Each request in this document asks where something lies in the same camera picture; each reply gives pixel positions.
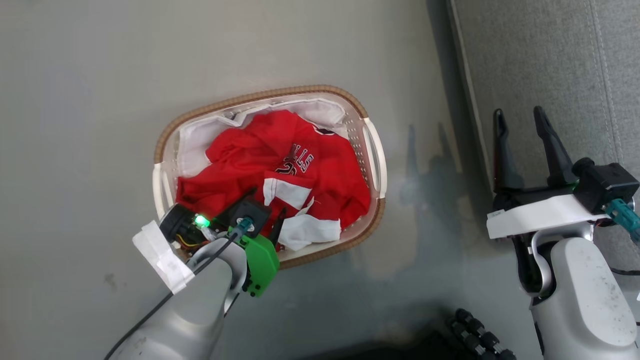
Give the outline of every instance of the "cable connector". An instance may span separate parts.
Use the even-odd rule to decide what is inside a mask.
[[[229,240],[235,241],[236,239],[241,239],[244,234],[246,234],[253,225],[253,220],[250,217],[244,217],[236,227],[229,232]]]
[[[622,199],[614,199],[609,203],[605,212],[616,224],[624,227],[629,232],[631,240],[640,246],[640,217],[631,210],[629,205]]]

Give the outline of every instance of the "concrete floor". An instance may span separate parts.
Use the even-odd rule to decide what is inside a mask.
[[[155,218],[169,121],[315,83],[351,92],[376,124],[385,217],[356,249],[241,297],[220,358],[404,343],[457,307],[519,359],[541,358],[515,258],[485,235],[443,1],[5,0],[0,49],[2,358],[98,358],[166,293],[131,237]]]

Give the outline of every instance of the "gray couch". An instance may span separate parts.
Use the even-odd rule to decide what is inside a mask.
[[[487,176],[492,114],[502,108],[527,186],[545,184],[533,122],[544,107],[572,160],[621,163],[640,178],[640,1],[450,0],[454,37]],[[611,267],[640,270],[640,250],[620,228],[597,229]],[[617,277],[640,290],[640,277]]]

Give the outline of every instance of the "wicker rim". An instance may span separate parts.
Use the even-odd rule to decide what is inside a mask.
[[[156,153],[154,154],[154,163],[158,164],[163,161],[164,148],[169,139],[169,136],[182,124],[185,122],[195,119],[199,116],[205,115],[206,113],[222,110],[225,108],[229,108],[232,106],[237,106],[240,104],[244,104],[246,102],[258,101],[263,99],[268,99],[270,97],[279,97],[285,95],[298,95],[298,94],[308,94],[314,92],[324,92],[329,94],[334,94],[342,97],[347,100],[353,107],[356,109],[360,117],[366,118],[369,117],[366,110],[360,101],[356,99],[349,92],[337,88],[336,86],[331,85],[309,85],[309,86],[294,86],[289,88],[280,88],[274,90],[267,90],[262,92],[255,92],[253,94],[247,94],[242,96],[233,97],[231,99],[227,99],[224,101],[216,102],[214,104],[210,104],[207,106],[202,106],[201,108],[197,108],[195,110],[189,111],[187,113],[182,114],[177,117],[174,121],[169,123],[164,131],[160,134],[160,138],[156,143]],[[285,260],[280,263],[280,269],[292,268],[294,266],[299,266],[302,264],[310,263],[312,261],[320,260],[322,258],[326,258],[327,256],[331,256],[337,254],[339,252],[349,250],[352,247],[359,245],[366,238],[368,238],[378,227],[380,224],[380,220],[382,219],[382,214],[385,211],[385,199],[372,199],[377,201],[376,212],[372,221],[369,223],[369,226],[360,233],[355,238],[345,241],[344,243],[340,243],[336,246],[330,247],[329,249],[324,249],[313,254],[300,256],[299,258]]]

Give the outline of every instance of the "laundry basket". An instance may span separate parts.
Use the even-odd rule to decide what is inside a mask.
[[[371,192],[371,205],[366,215],[360,217],[340,234],[339,240],[313,243],[298,251],[287,249],[280,251],[278,253],[280,268],[290,268],[325,258],[363,242],[377,228],[385,210],[387,164],[376,128],[360,102],[348,92],[329,85],[281,88],[234,97],[195,109],[171,122],[160,135],[154,156],[152,184],[158,218],[161,218],[175,202],[177,179],[185,175],[180,173],[181,170],[184,172],[184,169],[179,169],[177,161],[180,141],[189,140],[188,138],[180,140],[182,127],[208,117],[222,116],[232,119],[235,114],[253,108],[268,108],[280,103],[307,99],[323,99],[332,104],[339,104],[344,109],[341,122],[346,128],[345,136],[351,143],[362,176]]]

